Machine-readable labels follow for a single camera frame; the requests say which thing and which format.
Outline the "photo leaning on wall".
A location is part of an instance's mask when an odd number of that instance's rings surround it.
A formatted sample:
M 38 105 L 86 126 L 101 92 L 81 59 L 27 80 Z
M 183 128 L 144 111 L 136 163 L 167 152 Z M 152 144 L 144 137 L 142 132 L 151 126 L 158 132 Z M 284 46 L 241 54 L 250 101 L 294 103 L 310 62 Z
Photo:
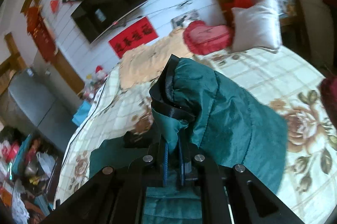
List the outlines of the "photo leaning on wall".
M 197 10 L 193 9 L 189 12 L 181 14 L 171 20 L 172 26 L 174 29 L 176 28 L 186 28 L 191 22 L 198 21 L 199 13 Z

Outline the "wall mounted black television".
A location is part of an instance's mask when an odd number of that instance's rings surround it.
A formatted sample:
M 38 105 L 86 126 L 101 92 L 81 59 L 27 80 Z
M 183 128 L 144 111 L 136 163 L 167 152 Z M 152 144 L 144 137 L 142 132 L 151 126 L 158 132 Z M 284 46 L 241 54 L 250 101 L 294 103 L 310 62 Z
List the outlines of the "wall mounted black television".
M 83 0 L 71 14 L 89 43 L 148 0 Z

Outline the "white satin pillow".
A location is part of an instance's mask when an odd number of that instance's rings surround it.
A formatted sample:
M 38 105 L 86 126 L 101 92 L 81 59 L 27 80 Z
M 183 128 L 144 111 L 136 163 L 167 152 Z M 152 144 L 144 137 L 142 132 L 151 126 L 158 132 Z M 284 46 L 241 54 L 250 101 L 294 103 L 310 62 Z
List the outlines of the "white satin pillow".
M 233 52 L 260 48 L 276 53 L 282 46 L 276 0 L 260 0 L 250 8 L 232 8 L 235 33 Z

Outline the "floral checked bed quilt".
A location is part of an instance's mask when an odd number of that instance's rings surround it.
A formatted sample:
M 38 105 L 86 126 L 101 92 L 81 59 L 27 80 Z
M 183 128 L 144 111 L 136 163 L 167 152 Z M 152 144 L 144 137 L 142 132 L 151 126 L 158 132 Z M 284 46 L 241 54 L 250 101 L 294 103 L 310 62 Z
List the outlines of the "floral checked bed quilt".
M 276 53 L 223 49 L 188 59 L 229 78 L 285 119 L 287 150 L 277 197 L 296 215 L 295 222 L 326 223 L 336 208 L 336 128 L 320 97 L 323 75 L 286 47 Z M 123 89 L 119 65 L 68 143 L 55 195 L 60 202 L 88 182 L 91 153 L 104 141 L 126 137 L 135 143 L 154 123 L 149 91 L 160 76 Z

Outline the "red banner with black characters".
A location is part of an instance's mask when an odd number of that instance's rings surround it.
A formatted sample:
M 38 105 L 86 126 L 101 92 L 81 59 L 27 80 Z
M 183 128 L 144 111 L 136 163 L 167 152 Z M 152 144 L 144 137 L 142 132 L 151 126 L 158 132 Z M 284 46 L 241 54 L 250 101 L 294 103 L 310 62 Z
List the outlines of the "red banner with black characters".
M 129 50 L 145 45 L 158 38 L 158 34 L 147 17 L 144 17 L 124 29 L 117 36 L 109 40 L 109 45 L 121 59 Z

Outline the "plush doll with red hat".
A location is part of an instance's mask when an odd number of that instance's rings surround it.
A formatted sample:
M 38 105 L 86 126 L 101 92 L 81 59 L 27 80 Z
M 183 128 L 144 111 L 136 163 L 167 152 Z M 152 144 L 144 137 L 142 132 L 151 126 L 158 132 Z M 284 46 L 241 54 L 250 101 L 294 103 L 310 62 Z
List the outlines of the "plush doll with red hat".
M 108 73 L 104 70 L 101 65 L 98 65 L 95 69 L 95 80 L 98 82 L 104 82 L 108 77 Z

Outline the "red ruffled heart pillow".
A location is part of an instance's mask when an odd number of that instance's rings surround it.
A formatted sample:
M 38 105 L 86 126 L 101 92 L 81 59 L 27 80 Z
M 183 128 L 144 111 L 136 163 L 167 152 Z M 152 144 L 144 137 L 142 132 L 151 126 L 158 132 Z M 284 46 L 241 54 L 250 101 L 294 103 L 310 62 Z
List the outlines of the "red ruffled heart pillow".
M 234 31 L 226 25 L 208 26 L 193 21 L 183 32 L 184 43 L 194 54 L 208 55 L 232 45 Z

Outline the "wooden door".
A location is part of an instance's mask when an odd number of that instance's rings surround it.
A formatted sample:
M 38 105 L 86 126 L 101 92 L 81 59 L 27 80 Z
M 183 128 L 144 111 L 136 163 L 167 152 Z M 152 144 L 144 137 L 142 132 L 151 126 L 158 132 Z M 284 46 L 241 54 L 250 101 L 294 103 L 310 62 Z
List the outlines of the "wooden door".
M 68 63 L 56 44 L 55 34 L 47 23 L 47 19 L 42 15 L 40 1 L 25 0 L 22 5 L 21 13 L 27 19 L 27 32 L 32 35 L 33 41 L 45 61 L 51 64 L 66 84 L 78 94 L 84 88 L 84 81 Z

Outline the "white plastic bag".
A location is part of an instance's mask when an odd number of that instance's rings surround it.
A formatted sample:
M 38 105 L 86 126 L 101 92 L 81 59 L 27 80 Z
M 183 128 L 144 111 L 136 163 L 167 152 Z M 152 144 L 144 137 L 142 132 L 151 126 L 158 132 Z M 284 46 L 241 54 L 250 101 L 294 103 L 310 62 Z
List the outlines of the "white plastic bag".
M 37 160 L 48 178 L 51 177 L 55 165 L 55 159 L 47 153 L 37 152 Z

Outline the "dark green quilted jacket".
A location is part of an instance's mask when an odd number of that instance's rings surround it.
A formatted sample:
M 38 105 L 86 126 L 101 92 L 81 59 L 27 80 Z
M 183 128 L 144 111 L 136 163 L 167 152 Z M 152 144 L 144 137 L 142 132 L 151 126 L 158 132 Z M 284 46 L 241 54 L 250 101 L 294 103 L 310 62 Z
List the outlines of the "dark green quilted jacket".
M 231 223 L 285 223 L 296 215 L 277 197 L 287 123 L 248 91 L 192 59 L 171 56 L 150 88 L 154 123 L 143 140 L 106 140 L 90 156 L 89 223 L 130 223 L 128 167 L 162 135 L 168 178 L 146 190 L 141 223 L 203 223 L 200 190 L 181 186 L 178 133 L 219 167 Z

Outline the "peach ruffled pillow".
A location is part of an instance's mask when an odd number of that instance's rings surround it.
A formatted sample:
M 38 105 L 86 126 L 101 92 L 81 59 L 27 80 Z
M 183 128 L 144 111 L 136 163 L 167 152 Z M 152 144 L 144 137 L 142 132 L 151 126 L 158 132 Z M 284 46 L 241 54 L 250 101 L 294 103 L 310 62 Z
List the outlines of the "peach ruffled pillow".
M 183 32 L 184 28 L 176 28 L 153 45 L 140 45 L 126 51 L 119 65 L 121 88 L 131 88 L 159 77 L 171 55 L 191 58 L 193 53 L 184 43 Z

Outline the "grey refrigerator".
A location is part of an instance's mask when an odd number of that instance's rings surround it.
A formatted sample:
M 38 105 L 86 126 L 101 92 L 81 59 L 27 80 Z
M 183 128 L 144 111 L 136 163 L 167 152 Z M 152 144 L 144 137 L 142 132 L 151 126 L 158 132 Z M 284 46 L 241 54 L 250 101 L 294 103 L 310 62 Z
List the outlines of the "grey refrigerator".
M 39 133 L 65 152 L 76 130 L 72 115 L 32 69 L 16 72 L 7 88 L 3 114 L 8 125 L 25 135 Z

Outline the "dark wooden side table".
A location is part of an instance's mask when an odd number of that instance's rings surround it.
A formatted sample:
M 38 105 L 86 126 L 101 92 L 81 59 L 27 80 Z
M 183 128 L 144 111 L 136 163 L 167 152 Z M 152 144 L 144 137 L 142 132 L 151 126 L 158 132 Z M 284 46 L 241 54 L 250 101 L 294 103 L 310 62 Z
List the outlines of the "dark wooden side table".
M 42 170 L 37 152 L 54 157 L 55 165 L 50 178 Z M 41 137 L 34 137 L 25 157 L 25 189 L 28 201 L 37 206 L 45 215 L 53 211 L 56 187 L 59 182 L 62 153 Z

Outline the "blue paper bag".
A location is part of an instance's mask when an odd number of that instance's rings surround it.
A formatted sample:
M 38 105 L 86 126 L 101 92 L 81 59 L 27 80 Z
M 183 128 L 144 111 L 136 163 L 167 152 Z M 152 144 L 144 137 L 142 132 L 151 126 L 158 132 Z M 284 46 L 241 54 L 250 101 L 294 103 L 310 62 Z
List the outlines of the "blue paper bag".
M 79 127 L 87 118 L 91 109 L 91 104 L 87 101 L 83 101 L 83 103 L 79 106 L 76 113 L 72 117 L 72 122 Z

